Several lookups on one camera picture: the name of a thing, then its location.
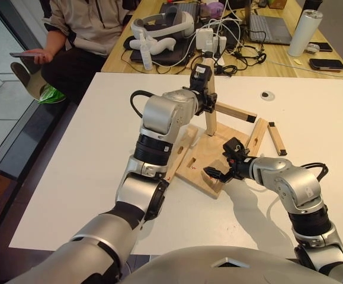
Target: white water bottle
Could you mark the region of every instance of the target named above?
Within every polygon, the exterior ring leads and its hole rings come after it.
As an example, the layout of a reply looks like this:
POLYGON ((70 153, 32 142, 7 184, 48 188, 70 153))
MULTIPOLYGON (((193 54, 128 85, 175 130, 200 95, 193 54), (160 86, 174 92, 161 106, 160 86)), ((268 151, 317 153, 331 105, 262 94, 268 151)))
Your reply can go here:
POLYGON ((153 69, 152 55, 150 54, 150 49, 148 45, 146 44, 146 40, 145 40, 145 37, 143 36, 143 33, 140 33, 140 51, 141 51, 143 67, 145 68, 145 70, 152 70, 153 69))

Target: vr headset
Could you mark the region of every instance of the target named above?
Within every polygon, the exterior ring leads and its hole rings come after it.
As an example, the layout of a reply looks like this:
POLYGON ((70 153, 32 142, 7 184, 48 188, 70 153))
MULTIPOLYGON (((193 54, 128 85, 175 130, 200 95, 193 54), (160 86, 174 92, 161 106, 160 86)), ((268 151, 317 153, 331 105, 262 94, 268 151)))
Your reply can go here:
POLYGON ((176 6, 170 6, 166 13, 148 16, 144 19, 135 19, 130 25, 132 33, 136 39, 140 39, 140 34, 144 37, 151 36, 152 38, 169 36, 176 40, 189 37, 195 30, 193 17, 184 11, 181 11, 176 6), (148 31, 145 25, 151 21, 161 20, 165 24, 165 28, 155 31, 148 31))

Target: white charger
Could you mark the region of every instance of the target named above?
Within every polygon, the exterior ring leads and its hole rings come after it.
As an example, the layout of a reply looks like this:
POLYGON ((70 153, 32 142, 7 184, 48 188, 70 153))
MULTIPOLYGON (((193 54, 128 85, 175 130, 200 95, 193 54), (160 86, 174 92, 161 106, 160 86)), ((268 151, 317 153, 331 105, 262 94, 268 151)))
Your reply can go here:
POLYGON ((196 49, 206 49, 207 42, 213 42, 212 28, 198 28, 196 29, 196 49))

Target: wooden block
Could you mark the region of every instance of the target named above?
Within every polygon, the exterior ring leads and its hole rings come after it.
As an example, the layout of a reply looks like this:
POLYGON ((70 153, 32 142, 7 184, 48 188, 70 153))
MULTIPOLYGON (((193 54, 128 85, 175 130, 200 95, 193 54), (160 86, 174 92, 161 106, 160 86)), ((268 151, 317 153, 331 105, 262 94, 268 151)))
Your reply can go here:
POLYGON ((190 124, 178 144, 173 146, 168 163, 170 166, 165 176, 165 180, 167 180, 168 182, 171 182, 172 178, 175 175, 175 172, 179 168, 179 165, 186 155, 187 150, 190 148, 191 144, 195 140, 197 130, 198 128, 196 126, 190 124))
POLYGON ((229 165, 223 156, 223 145, 233 137, 244 144, 249 138, 248 135, 240 131, 217 123, 214 136, 202 134, 198 143, 186 154, 177 169, 176 175, 216 199, 219 197, 224 183, 210 178, 203 169, 207 166, 214 166, 224 173, 229 170, 229 165))
POLYGON ((216 103, 215 110, 251 123, 254 123, 257 118, 257 114, 254 114, 253 112, 244 111, 243 109, 235 108, 233 106, 223 104, 222 102, 216 103))
POLYGON ((261 146, 262 139, 265 136, 265 132, 267 129, 267 121, 259 118, 257 120, 257 123, 255 124, 255 127, 253 129, 252 134, 250 135, 250 138, 248 142, 245 145, 245 148, 248 148, 250 152, 248 153, 249 156, 257 156, 259 147, 261 146))
MULTIPOLYGON (((207 87, 208 87, 208 93, 215 93, 215 88, 214 88, 214 60, 212 58, 205 58, 203 60, 203 65, 207 65, 211 67, 212 70, 212 76, 211 79, 208 81, 207 87)), ((207 123, 207 130, 206 133, 209 136, 212 136, 217 129, 216 125, 216 112, 213 111, 213 113, 205 112, 206 116, 206 123, 207 123)))
POLYGON ((277 149, 279 156, 287 155, 286 147, 282 142, 282 138, 279 135, 278 128, 275 126, 274 122, 269 122, 267 125, 268 132, 270 133, 271 139, 274 142, 275 149, 277 149))

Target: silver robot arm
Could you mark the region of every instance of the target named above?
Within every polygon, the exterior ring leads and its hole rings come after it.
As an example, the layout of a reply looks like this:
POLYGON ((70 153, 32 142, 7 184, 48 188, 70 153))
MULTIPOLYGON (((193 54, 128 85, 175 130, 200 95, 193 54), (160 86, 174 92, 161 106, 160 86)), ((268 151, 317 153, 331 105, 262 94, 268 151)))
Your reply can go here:
MULTIPOLYGON (((115 207, 96 216, 43 263, 9 283, 119 281, 142 225, 161 211, 168 187, 163 178, 179 129, 194 115, 214 110, 217 95, 207 90, 211 75, 208 66, 197 64, 188 89, 150 96, 140 114, 140 136, 117 189, 115 207)), ((135 92, 131 102, 141 93, 135 92)))
POLYGON ((204 171, 222 182, 232 178, 253 179, 278 194, 298 242, 295 254, 299 262, 343 283, 343 244, 336 226, 328 218, 321 195, 319 179, 323 175, 316 177, 307 168, 294 166, 286 159, 248 157, 247 150, 236 138, 223 148, 229 172, 224 175, 212 167, 204 171))

